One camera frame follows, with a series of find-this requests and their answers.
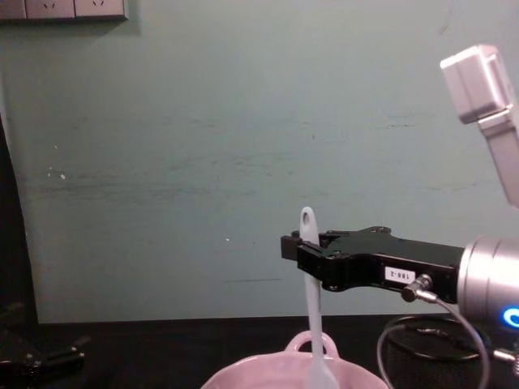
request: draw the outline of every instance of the white spatula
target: white spatula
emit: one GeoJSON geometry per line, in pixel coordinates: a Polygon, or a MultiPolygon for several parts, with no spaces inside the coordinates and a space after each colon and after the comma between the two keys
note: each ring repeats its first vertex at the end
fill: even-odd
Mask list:
{"type": "MultiPolygon", "coordinates": [[[[314,211],[304,207],[301,211],[299,236],[304,241],[319,245],[319,231],[315,221],[314,211]]],[[[305,273],[305,291],[307,294],[308,318],[311,332],[312,359],[304,389],[340,389],[337,379],[324,362],[323,330],[321,324],[321,295],[320,281],[305,273]]]]}

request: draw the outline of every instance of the black clamp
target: black clamp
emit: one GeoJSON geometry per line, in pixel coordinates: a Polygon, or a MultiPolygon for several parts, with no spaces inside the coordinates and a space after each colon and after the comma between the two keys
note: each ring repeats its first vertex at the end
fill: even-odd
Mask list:
{"type": "Polygon", "coordinates": [[[84,364],[83,346],[90,341],[83,336],[70,347],[42,354],[22,337],[0,329],[0,389],[38,387],[81,370],[84,364]]]}
{"type": "Polygon", "coordinates": [[[457,273],[461,247],[394,237],[388,227],[359,231],[327,231],[320,245],[304,242],[299,232],[281,237],[281,256],[322,281],[323,289],[342,292],[373,286],[400,292],[416,277],[434,280],[431,291],[442,300],[457,302],[457,273]]]}

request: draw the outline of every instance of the black mesh basket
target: black mesh basket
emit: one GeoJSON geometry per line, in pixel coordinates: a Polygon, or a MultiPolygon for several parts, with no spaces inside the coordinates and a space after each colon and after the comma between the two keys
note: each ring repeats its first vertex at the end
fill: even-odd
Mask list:
{"type": "Polygon", "coordinates": [[[383,350],[384,366],[395,389],[478,387],[479,355],[461,324],[426,315],[399,318],[387,327],[395,324],[410,328],[389,334],[383,350]]]}

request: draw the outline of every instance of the pot handle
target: pot handle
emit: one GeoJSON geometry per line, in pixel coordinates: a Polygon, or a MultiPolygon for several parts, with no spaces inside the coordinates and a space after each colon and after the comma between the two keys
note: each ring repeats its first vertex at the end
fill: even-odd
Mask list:
{"type": "MultiPolygon", "coordinates": [[[[330,338],[328,335],[326,335],[323,332],[322,335],[323,340],[323,346],[326,349],[326,355],[338,358],[339,352],[337,351],[337,346],[335,345],[335,342],[333,342],[332,338],[330,338]]],[[[297,334],[289,343],[288,346],[286,346],[285,351],[299,351],[299,349],[307,342],[311,341],[311,333],[309,331],[304,331],[299,334],[297,334]]]]}

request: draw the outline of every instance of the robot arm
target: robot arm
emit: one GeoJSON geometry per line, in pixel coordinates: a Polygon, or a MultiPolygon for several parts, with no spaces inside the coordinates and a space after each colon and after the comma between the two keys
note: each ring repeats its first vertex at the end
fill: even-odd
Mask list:
{"type": "MultiPolygon", "coordinates": [[[[473,46],[443,60],[440,67],[459,118],[465,124],[478,123],[507,200],[519,207],[519,113],[499,51],[488,45],[473,46]]],[[[479,387],[485,387],[486,348],[467,320],[519,331],[519,243],[478,237],[462,249],[408,241],[390,233],[385,227],[328,231],[320,234],[317,246],[294,232],[281,238],[281,256],[296,261],[298,268],[332,292],[372,286],[400,292],[406,301],[420,298],[442,305],[478,345],[485,362],[479,387]],[[457,303],[459,313],[445,302],[457,303]]],[[[519,375],[519,351],[490,351],[495,359],[513,363],[519,375]]]]}

